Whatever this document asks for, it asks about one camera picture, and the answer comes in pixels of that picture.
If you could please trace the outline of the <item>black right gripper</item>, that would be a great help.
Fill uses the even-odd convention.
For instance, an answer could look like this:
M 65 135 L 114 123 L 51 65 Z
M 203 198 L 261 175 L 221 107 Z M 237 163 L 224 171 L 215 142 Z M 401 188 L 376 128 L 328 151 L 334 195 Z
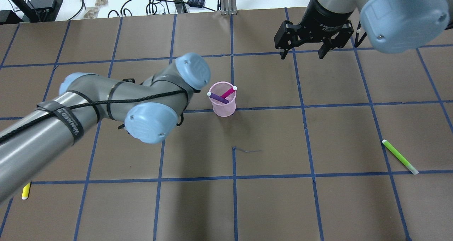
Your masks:
M 306 43 L 322 43 L 318 50 L 319 59 L 322 60 L 329 51 L 344 48 L 353 33 L 350 20 L 333 27 L 312 18 L 298 24 L 284 20 L 274 36 L 274 46 L 280 51 L 280 59 L 285 60 L 290 49 Z

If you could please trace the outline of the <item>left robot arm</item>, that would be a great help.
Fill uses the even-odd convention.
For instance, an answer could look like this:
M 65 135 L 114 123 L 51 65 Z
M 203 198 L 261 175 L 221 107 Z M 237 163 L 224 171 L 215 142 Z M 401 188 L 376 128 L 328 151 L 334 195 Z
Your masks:
M 162 142 L 181 125 L 191 98 L 210 78 L 207 62 L 193 52 L 140 84 L 94 73 L 68 75 L 58 97 L 36 104 L 33 112 L 1 131 L 1 204 L 103 119 L 122 122 L 146 144 Z

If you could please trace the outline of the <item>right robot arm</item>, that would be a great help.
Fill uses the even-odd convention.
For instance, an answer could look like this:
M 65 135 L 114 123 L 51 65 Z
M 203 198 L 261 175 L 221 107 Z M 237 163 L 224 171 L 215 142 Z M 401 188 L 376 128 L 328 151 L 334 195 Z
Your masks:
M 354 32 L 349 17 L 355 10 L 372 47 L 387 54 L 418 48 L 452 28 L 452 0 L 310 0 L 302 20 L 283 21 L 274 36 L 281 59 L 306 43 L 322 43 L 320 59 L 343 48 Z

